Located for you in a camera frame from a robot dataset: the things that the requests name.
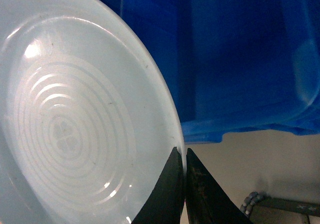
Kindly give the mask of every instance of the plate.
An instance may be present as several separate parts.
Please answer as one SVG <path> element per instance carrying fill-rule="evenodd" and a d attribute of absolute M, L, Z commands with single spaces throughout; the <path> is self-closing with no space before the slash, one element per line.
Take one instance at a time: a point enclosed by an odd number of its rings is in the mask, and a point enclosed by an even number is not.
<path fill-rule="evenodd" d="M 0 0 L 0 17 L 0 222 L 131 223 L 184 153 L 150 54 L 98 0 Z"/>

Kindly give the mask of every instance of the beige surface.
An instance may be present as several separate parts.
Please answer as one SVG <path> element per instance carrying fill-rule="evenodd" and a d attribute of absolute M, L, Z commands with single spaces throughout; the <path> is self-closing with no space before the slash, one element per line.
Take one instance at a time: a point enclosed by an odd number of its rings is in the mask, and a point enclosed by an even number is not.
<path fill-rule="evenodd" d="M 256 206 L 250 220 L 254 224 L 308 224 L 306 215 Z"/>
<path fill-rule="evenodd" d="M 219 144 L 193 149 L 230 199 L 240 207 L 253 191 L 320 203 L 320 135 L 278 131 L 230 133 Z M 186 213 L 182 224 L 187 224 Z"/>

